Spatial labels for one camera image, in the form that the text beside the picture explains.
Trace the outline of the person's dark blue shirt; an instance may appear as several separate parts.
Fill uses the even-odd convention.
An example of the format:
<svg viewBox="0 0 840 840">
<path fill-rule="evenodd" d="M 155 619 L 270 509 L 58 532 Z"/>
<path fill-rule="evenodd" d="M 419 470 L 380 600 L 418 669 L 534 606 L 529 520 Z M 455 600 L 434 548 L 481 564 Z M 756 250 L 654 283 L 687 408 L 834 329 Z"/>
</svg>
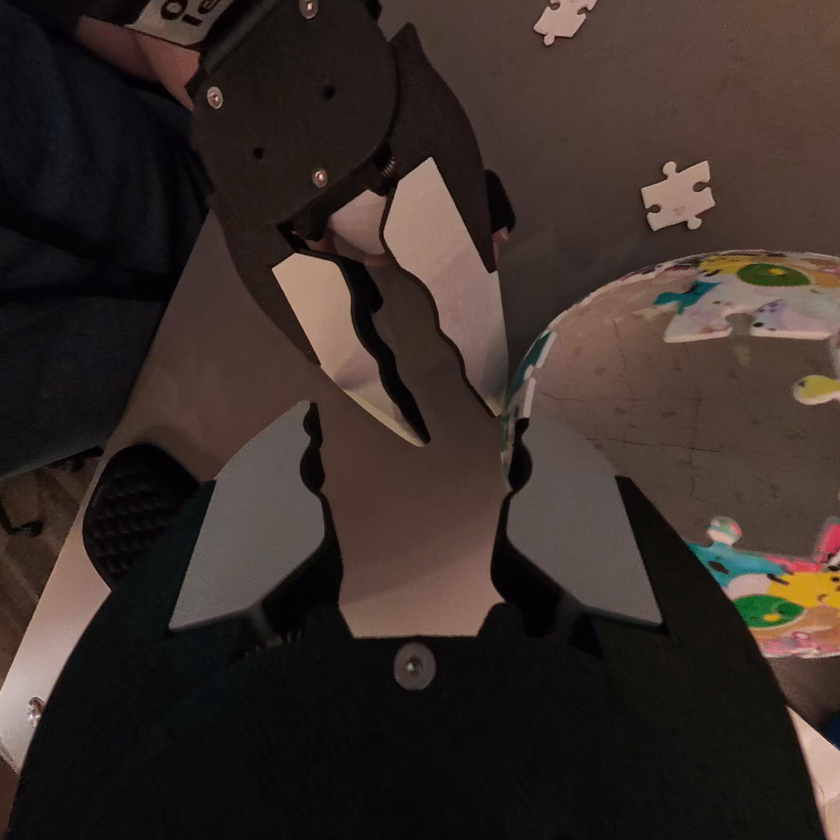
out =
<svg viewBox="0 0 840 840">
<path fill-rule="evenodd" d="M 207 216 L 191 111 L 1 2 L 1 475 L 108 442 Z"/>
</svg>

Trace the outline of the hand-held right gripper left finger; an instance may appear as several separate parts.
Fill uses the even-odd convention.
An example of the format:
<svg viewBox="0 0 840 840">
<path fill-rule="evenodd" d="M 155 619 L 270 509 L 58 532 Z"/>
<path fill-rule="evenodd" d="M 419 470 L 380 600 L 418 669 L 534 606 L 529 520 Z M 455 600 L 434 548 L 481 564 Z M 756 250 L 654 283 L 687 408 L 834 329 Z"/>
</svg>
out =
<svg viewBox="0 0 840 840">
<path fill-rule="evenodd" d="M 170 630 L 242 620 L 256 636 L 299 636 L 313 610 L 338 605 L 343 561 L 321 446 L 319 408 L 302 401 L 223 467 Z"/>
</svg>

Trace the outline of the black wrist rest pad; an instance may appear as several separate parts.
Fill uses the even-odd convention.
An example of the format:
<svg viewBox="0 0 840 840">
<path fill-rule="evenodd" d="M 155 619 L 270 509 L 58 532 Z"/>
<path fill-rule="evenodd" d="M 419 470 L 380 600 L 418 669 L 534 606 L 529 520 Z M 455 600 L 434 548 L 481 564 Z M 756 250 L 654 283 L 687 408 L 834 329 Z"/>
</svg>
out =
<svg viewBox="0 0 840 840">
<path fill-rule="evenodd" d="M 104 466 L 81 523 L 92 567 L 115 590 L 196 493 L 196 478 L 152 444 L 121 449 Z"/>
</svg>

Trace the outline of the person's left hand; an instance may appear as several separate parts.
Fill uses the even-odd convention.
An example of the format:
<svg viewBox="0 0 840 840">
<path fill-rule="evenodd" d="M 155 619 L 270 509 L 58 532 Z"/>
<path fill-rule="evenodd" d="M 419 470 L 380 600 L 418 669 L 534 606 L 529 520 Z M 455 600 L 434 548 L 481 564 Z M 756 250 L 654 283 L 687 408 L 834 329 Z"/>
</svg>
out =
<svg viewBox="0 0 840 840">
<path fill-rule="evenodd" d="M 80 17 L 76 38 L 94 55 L 131 76 L 160 84 L 183 107 L 194 110 L 187 84 L 200 65 L 191 49 L 89 17 Z"/>
</svg>

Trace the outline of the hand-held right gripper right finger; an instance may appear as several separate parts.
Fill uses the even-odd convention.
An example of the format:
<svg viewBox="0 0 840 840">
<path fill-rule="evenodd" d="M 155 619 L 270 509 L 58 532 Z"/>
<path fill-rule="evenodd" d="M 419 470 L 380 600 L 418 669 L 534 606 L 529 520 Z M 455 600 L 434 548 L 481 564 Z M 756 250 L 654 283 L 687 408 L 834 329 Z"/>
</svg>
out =
<svg viewBox="0 0 840 840">
<path fill-rule="evenodd" d="M 614 468 L 551 414 L 516 416 L 508 430 L 490 578 L 526 634 L 566 636 L 583 616 L 661 627 Z"/>
</svg>

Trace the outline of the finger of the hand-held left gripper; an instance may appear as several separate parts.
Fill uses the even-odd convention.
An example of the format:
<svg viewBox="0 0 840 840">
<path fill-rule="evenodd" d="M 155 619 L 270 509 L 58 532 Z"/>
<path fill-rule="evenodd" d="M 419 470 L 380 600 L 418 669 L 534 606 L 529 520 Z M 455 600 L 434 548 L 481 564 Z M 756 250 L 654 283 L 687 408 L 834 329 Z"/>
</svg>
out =
<svg viewBox="0 0 840 840">
<path fill-rule="evenodd" d="M 366 269 L 351 259 L 306 251 L 271 271 L 330 380 L 382 425 L 425 446 L 430 436 L 423 416 L 375 327 L 382 297 Z"/>
<path fill-rule="evenodd" d="M 395 186 L 381 226 L 385 251 L 434 304 L 466 383 L 493 417 L 502 413 L 508 342 L 498 272 L 488 269 L 434 158 Z"/>
</svg>

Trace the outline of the white-backed puzzle piece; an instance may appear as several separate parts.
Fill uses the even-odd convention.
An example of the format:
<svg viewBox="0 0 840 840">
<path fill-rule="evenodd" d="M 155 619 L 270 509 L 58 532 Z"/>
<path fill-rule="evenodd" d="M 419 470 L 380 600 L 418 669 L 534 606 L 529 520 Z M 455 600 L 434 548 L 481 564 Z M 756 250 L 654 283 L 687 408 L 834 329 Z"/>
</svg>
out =
<svg viewBox="0 0 840 840">
<path fill-rule="evenodd" d="M 710 163 L 701 161 L 678 170 L 677 163 L 669 161 L 662 175 L 659 182 L 640 189 L 649 228 L 657 232 L 683 224 L 688 230 L 698 230 L 701 215 L 716 205 L 710 188 Z"/>
<path fill-rule="evenodd" d="M 580 30 L 597 1 L 547 2 L 532 31 L 539 35 L 545 46 L 557 39 L 570 39 Z"/>
</svg>

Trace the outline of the colourful puzzle ball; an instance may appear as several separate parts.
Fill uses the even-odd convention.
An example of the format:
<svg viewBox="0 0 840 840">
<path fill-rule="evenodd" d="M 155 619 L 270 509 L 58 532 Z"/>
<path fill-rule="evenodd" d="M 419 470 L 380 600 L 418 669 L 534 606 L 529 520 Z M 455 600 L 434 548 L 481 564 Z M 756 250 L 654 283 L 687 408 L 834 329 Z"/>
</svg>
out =
<svg viewBox="0 0 840 840">
<path fill-rule="evenodd" d="M 838 324 L 836 255 L 689 255 L 562 312 L 514 378 L 514 418 L 633 480 L 767 658 L 838 656 Z"/>
</svg>

